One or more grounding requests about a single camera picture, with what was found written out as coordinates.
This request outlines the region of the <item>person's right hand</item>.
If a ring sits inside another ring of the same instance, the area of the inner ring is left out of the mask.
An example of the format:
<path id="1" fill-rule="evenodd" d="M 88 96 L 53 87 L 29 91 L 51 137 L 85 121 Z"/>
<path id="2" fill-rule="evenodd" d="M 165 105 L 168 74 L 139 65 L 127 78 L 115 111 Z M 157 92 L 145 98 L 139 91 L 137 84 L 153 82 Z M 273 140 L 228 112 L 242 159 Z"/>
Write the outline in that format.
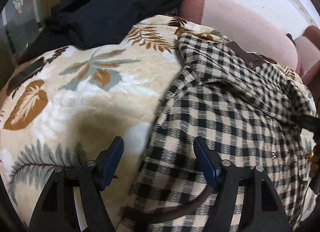
<path id="1" fill-rule="evenodd" d="M 313 178 L 319 174 L 319 157 L 320 157 L 319 144 L 313 147 L 313 155 L 311 159 L 309 177 Z"/>

